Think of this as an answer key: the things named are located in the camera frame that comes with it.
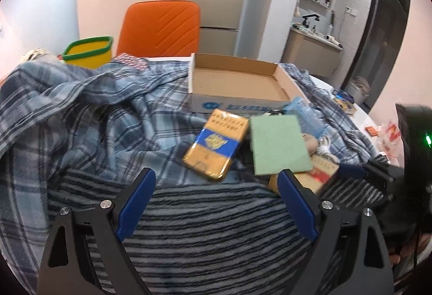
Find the right hand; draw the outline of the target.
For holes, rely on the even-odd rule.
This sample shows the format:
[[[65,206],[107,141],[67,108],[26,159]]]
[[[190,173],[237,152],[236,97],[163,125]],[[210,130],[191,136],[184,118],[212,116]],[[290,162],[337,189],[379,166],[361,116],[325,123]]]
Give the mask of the right hand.
[[[390,259],[390,264],[395,265],[399,264],[403,259],[408,258],[414,254],[416,249],[415,241],[410,241],[406,243],[400,251],[397,251],[394,247],[388,249],[388,255]]]

